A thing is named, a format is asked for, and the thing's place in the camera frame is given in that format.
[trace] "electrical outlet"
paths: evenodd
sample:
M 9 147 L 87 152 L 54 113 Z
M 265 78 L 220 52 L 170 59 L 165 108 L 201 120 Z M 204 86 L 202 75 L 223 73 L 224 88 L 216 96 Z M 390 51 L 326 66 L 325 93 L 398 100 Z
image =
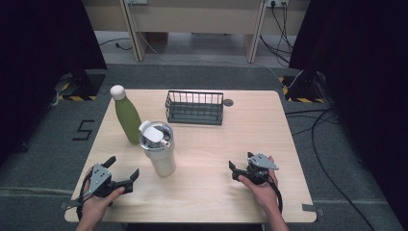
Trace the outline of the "electrical outlet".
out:
M 272 1 L 275 2 L 275 8 L 283 8 L 283 4 L 286 4 L 286 7 L 289 6 L 289 0 L 268 0 L 267 7 L 271 7 Z

